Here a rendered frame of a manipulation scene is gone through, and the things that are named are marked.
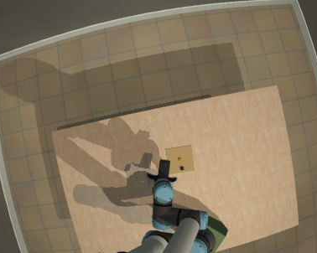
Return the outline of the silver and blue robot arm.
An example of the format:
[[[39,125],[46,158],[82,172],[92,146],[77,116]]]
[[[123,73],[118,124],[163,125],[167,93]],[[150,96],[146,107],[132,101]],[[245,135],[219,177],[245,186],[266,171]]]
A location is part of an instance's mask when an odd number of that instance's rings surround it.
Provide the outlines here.
[[[174,189],[165,182],[169,181],[169,166],[169,160],[160,159],[153,190],[152,219],[157,230],[148,231],[139,247],[117,253],[211,253],[214,250],[216,238],[206,228],[208,213],[172,207]],[[168,230],[171,225],[178,226],[173,234],[159,231]]]

